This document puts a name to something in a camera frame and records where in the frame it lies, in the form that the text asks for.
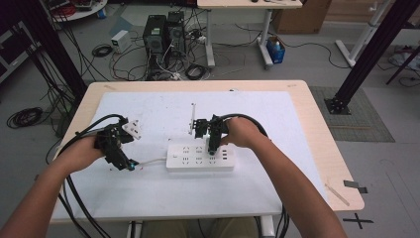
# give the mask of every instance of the concrete floor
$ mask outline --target concrete floor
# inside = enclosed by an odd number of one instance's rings
[[[126,6],[126,9],[139,8],[138,5]],[[142,23],[132,24],[120,17],[124,9],[112,5],[110,14],[104,20],[94,16],[71,23],[81,49],[91,59],[90,51],[97,45],[109,43],[111,33],[120,26],[129,26],[131,30],[142,34]],[[147,12],[139,14],[158,14]],[[260,29],[261,24],[244,24],[249,29]],[[290,45],[317,43],[329,48],[331,61],[346,66],[346,62],[334,45],[341,39],[347,45],[353,44],[364,26],[360,24],[325,23],[317,35],[289,35],[281,38]],[[232,24],[214,27],[214,42],[238,44],[247,42],[256,36],[254,32],[240,30]],[[60,36],[70,56],[78,65],[77,53],[65,35]],[[393,47],[382,56],[379,64],[389,67],[387,59]],[[303,79],[311,86],[341,86],[350,69],[341,69],[328,62],[328,52],[314,45],[301,48],[287,48],[284,62],[270,70],[264,70],[261,55],[255,45],[240,48],[215,46],[216,59],[220,64],[211,72],[207,80],[223,79],[268,79],[288,80]],[[205,63],[203,50],[197,49],[198,60]],[[145,62],[145,52],[138,51],[121,59],[118,67],[130,69]],[[111,78],[108,68],[109,58],[96,59],[94,65],[106,77]],[[349,170],[360,185],[366,186],[368,193],[363,194],[365,209],[355,211],[360,219],[372,220],[374,223],[343,222],[349,237],[419,237],[420,235],[420,86],[403,87],[397,79],[385,85],[395,69],[381,70],[376,66],[362,85],[368,99],[377,110],[382,121],[395,139],[395,143],[342,142],[337,145],[349,167]],[[93,76],[100,79],[97,73]],[[91,75],[84,79],[91,80]],[[412,71],[404,70],[399,77],[416,76]],[[7,118],[24,108],[41,106],[48,108],[47,100],[41,100],[47,92],[47,86],[41,75],[30,61],[23,63],[9,78],[0,85],[0,128],[2,140],[0,151],[0,224],[4,224],[13,209],[28,191],[34,178],[46,166],[45,156],[48,149],[56,142],[50,125],[39,125],[19,130],[6,127]],[[338,212],[342,218],[355,218],[355,212]],[[125,237],[127,222],[101,222],[112,237]],[[192,229],[194,237],[200,237],[196,225]],[[72,224],[54,224],[48,237],[81,236]],[[299,237],[296,228],[291,225],[287,237]]]

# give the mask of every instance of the wooden table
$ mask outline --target wooden table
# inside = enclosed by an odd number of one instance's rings
[[[206,55],[207,55],[207,65],[209,67],[214,67],[216,63],[214,62],[213,56],[213,47],[212,47],[212,9],[266,9],[262,35],[259,38],[259,48],[262,52],[262,57],[265,63],[265,69],[273,66],[271,57],[266,50],[265,41],[266,35],[268,32],[269,22],[271,21],[272,9],[295,9],[301,8],[302,3],[296,0],[271,0],[265,2],[259,0],[258,2],[252,2],[251,0],[197,0],[198,8],[207,10],[207,36],[206,36]]]
[[[89,86],[63,142],[69,141],[76,131],[89,126],[105,92],[226,91],[232,88],[243,91],[287,91],[295,106],[321,180],[326,185],[330,206],[335,211],[364,208],[365,204],[359,191],[343,184],[343,180],[353,178],[307,84],[302,80],[95,82]]]

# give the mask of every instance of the gray mat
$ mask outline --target gray mat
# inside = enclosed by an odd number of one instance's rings
[[[324,98],[333,98],[338,87],[314,87],[310,90],[336,141],[395,142],[376,110],[360,88],[349,104],[352,115],[331,115]]]

